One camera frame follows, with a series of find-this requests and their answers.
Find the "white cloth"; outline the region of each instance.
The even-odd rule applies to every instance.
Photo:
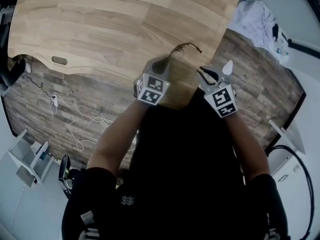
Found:
[[[275,16],[262,1],[244,0],[235,8],[227,28],[251,39],[255,47],[269,50],[275,24]]]

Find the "wooden table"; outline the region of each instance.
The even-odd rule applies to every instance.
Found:
[[[26,54],[65,74],[118,75],[133,81],[148,60],[185,42],[162,103],[184,107],[199,85],[238,0],[18,0],[8,55]]]

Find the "logo on shirt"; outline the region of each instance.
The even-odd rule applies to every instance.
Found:
[[[125,206],[125,205],[131,206],[131,205],[134,204],[134,202],[135,202],[135,198],[134,198],[134,197],[124,195],[124,196],[122,197],[121,204],[123,204],[124,206]]]

